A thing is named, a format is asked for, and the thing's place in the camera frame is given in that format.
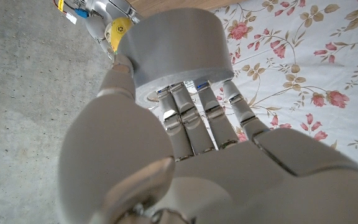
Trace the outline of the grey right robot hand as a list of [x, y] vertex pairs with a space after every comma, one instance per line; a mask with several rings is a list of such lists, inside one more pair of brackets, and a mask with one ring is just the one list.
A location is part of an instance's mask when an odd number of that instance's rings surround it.
[[92, 38], [101, 46], [104, 53], [114, 61], [117, 46], [112, 46], [113, 21], [124, 18], [130, 24], [139, 23], [143, 17], [125, 0], [87, 0], [83, 9], [88, 12], [86, 28]]

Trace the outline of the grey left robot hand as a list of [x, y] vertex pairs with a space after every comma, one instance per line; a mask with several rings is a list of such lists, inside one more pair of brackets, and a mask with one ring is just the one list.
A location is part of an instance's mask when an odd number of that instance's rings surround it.
[[178, 161], [159, 120], [134, 101], [116, 55], [66, 133], [62, 223], [358, 223], [358, 164], [293, 129], [247, 125], [248, 140]]

